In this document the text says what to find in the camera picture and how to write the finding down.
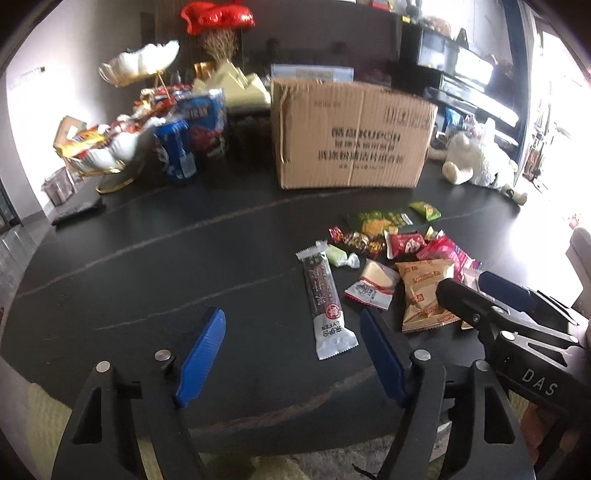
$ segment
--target candy wrapper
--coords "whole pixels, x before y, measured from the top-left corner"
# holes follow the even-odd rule
[[[319,360],[346,352],[359,345],[355,334],[345,328],[335,281],[326,257],[327,245],[310,247],[297,254],[304,265],[304,275],[314,317],[316,354]]]
[[[427,222],[433,222],[441,218],[441,212],[426,202],[412,202],[408,206],[419,215],[423,215]]]
[[[345,296],[382,310],[388,310],[396,283],[400,280],[391,268],[368,260],[361,278],[345,290]]]
[[[461,282],[464,268],[474,268],[479,270],[482,264],[477,262],[458,247],[448,236],[442,236],[433,242],[430,242],[425,248],[417,253],[419,260],[432,260],[434,258],[447,258],[454,262],[453,278]]]
[[[453,277],[452,260],[423,260],[396,264],[406,289],[403,332],[430,330],[459,320],[437,302],[437,284]]]
[[[429,225],[427,233],[425,233],[425,241],[427,243],[433,242],[433,240],[437,240],[438,238],[442,237],[443,235],[445,235],[445,232],[443,230],[437,231],[431,225]]]
[[[368,212],[346,215],[351,230],[361,232],[369,238],[381,236],[384,231],[392,234],[399,233],[405,227],[412,225],[408,215],[401,212]]]
[[[376,258],[386,248],[383,237],[370,240],[367,235],[359,232],[350,232],[345,235],[337,226],[329,228],[329,233],[334,243],[346,245],[357,253],[370,258]]]
[[[462,283],[466,287],[470,287],[472,290],[476,290],[477,292],[482,293],[480,291],[480,287],[478,286],[478,278],[480,277],[480,274],[482,272],[474,268],[464,268],[463,273],[464,279]],[[462,321],[462,330],[469,330],[471,328],[473,328],[472,325]]]
[[[415,254],[425,245],[425,240],[420,233],[407,233],[405,235],[391,235],[384,232],[386,249],[389,260],[393,260],[402,254]]]
[[[320,240],[316,241],[317,247],[322,247],[323,245],[327,245],[326,242]],[[347,252],[334,245],[327,245],[325,252],[326,257],[329,259],[329,263],[333,267],[338,268],[347,265],[350,268],[359,268],[360,266],[359,257],[356,254],[350,254],[347,257]]]

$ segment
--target green candy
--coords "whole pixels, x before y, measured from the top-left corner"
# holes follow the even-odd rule
[[[433,205],[426,202],[412,202],[408,205],[415,212],[423,215],[427,222],[432,222],[441,218],[441,212],[437,210]]]

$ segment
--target brown snack bag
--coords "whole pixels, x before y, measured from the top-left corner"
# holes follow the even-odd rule
[[[396,267],[406,289],[403,332],[430,330],[459,320],[438,304],[436,296],[437,284],[444,278],[453,278],[453,260],[402,262]]]

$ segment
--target white wall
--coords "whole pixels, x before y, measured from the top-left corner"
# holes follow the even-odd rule
[[[153,0],[64,0],[35,28],[8,66],[7,99],[12,134],[39,203],[45,178],[62,167],[53,150],[61,119],[70,115],[89,125],[111,123],[131,113],[141,85],[116,89],[98,67],[128,48],[141,47],[140,12],[153,12]],[[37,67],[46,71],[13,89]]]
[[[8,118],[6,73],[0,78],[0,138],[2,138],[0,179],[18,217],[23,220],[41,211],[41,205],[31,189],[12,137]]]

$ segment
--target white wrapper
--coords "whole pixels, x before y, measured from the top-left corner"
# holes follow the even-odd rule
[[[326,242],[318,242],[315,247],[297,254],[297,258],[304,264],[319,360],[359,345],[355,334],[345,328],[345,317],[326,257],[326,248]]]

